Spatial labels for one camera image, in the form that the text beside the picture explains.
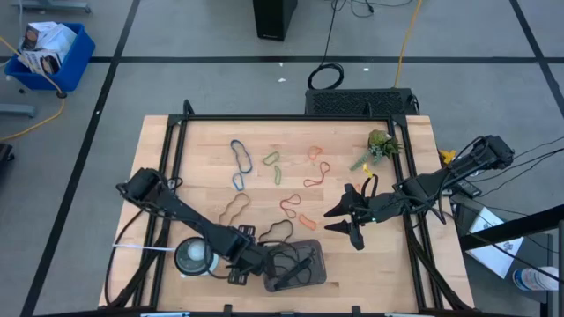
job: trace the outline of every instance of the blue bin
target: blue bin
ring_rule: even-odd
[[[78,82],[85,72],[86,65],[94,52],[94,42],[85,31],[85,26],[80,23],[64,23],[77,34],[70,46],[69,53],[64,58],[61,69],[54,75],[49,75],[64,92],[72,92],[77,88]],[[4,69],[6,75],[17,78],[31,90],[56,90],[56,88],[40,74],[33,74],[14,55]]]

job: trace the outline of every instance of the blue rubber band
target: blue rubber band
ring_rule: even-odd
[[[235,178],[237,176],[239,176],[239,178],[241,179],[241,186],[240,187],[237,185],[237,182],[235,181]],[[243,191],[245,189],[245,181],[243,180],[243,174],[241,174],[241,173],[233,174],[233,178],[231,179],[231,181],[233,182],[233,185],[235,186],[235,189],[237,189],[237,191]]]
[[[247,171],[243,171],[241,169],[241,162],[239,161],[239,153],[235,149],[234,144],[240,144],[241,147],[243,148],[243,150],[245,151],[245,155],[247,155],[247,159],[249,159],[249,169]],[[231,150],[233,150],[235,152],[235,160],[237,161],[237,166],[239,166],[239,171],[241,173],[248,173],[248,172],[252,171],[253,170],[253,161],[250,159],[250,154],[247,152],[245,145],[243,145],[243,143],[241,141],[234,139],[234,140],[231,141],[230,146],[231,146]]]

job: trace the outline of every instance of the green rubber band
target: green rubber band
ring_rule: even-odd
[[[277,151],[274,151],[271,154],[269,154],[266,158],[263,158],[263,163],[266,166],[271,166],[272,164],[278,162],[279,159],[280,159],[280,153],[278,153]]]
[[[276,185],[280,185],[280,181],[282,181],[282,171],[280,171],[278,166],[274,166],[274,171],[276,172],[276,175],[274,176],[274,183]]]

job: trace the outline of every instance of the white bottle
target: white bottle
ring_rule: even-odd
[[[558,277],[558,269],[542,267],[544,272]],[[513,282],[523,291],[557,291],[558,281],[546,276],[535,269],[517,269],[513,272]]]

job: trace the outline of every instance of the white cable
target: white cable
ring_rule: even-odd
[[[165,252],[174,252],[176,250],[175,247],[144,247],[144,246],[129,245],[129,244],[114,244],[114,247],[131,247],[131,248],[165,251]]]
[[[22,0],[19,0],[19,40],[18,40],[18,48],[21,47],[21,43],[24,41],[24,5],[21,2]],[[6,66],[7,63],[10,62],[10,58],[8,58],[8,60],[4,63],[0,63],[0,68],[3,68],[4,66]]]
[[[22,0],[19,0],[19,40],[22,41],[24,39],[24,5],[21,3]]]

